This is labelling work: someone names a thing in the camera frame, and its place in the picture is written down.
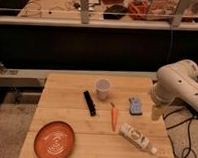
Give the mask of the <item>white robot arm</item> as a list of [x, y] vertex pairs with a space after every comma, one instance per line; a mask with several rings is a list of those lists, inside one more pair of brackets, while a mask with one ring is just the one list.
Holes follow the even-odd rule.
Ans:
[[152, 120], [162, 117], [165, 107], [175, 98], [179, 98], [191, 106], [198, 115], [198, 65], [190, 60], [181, 60], [162, 66], [157, 72], [157, 82], [152, 86], [150, 94]]

